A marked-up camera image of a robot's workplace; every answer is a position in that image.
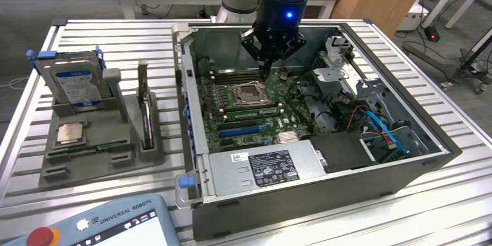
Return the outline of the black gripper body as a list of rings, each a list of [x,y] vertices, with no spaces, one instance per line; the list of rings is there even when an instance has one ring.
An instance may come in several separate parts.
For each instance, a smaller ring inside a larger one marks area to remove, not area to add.
[[[259,0],[257,19],[253,24],[255,38],[261,56],[299,33],[300,19],[308,0]]]

